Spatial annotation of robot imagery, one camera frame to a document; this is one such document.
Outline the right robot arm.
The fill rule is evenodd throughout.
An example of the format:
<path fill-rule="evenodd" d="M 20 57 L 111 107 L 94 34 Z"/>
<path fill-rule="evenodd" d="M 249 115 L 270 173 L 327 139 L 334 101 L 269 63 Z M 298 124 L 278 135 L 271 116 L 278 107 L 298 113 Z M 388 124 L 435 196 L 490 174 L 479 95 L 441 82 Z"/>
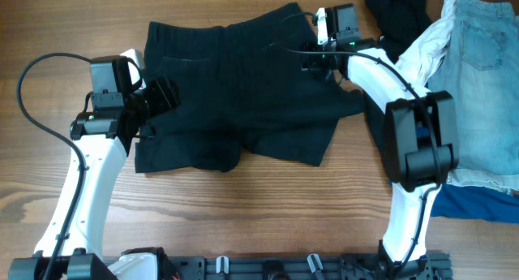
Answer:
<path fill-rule="evenodd" d="M 372 39 L 360 37 L 352 5 L 311 17 L 317 40 L 301 46 L 302 69 L 329 69 L 359 86 L 365 115 L 392 184 L 388 228 L 375 255 L 345 255 L 346 279 L 440 279 L 425 247 L 435 198 L 459 161 L 452 96 L 414 87 Z"/>

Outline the black shorts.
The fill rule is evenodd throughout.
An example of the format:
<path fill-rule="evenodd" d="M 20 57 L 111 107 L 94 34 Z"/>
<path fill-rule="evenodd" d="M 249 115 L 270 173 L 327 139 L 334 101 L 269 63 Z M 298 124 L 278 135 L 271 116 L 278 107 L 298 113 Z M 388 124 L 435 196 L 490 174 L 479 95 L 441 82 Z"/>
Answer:
<path fill-rule="evenodd" d="M 330 71 L 303 71 L 297 48 L 315 39 L 298 4 L 226 27 L 148 27 L 144 75 L 173 80 L 181 104 L 149 119 L 135 169 L 227 172 L 243 150 L 318 166 L 341 118 L 363 110 Z"/>

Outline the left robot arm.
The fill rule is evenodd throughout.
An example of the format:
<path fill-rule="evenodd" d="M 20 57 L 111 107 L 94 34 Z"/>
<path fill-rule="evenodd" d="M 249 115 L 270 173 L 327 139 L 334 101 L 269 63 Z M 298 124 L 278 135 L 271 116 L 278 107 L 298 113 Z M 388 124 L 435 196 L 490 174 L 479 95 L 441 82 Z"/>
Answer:
<path fill-rule="evenodd" d="M 66 180 L 52 219 L 32 256 L 12 261 L 10 279 L 179 279 L 163 248 L 127 250 L 112 264 L 103 257 L 110 197 L 131 141 L 149 118 L 177 104 L 169 80 L 146 84 L 134 49 L 89 60 L 92 91 L 71 123 Z"/>

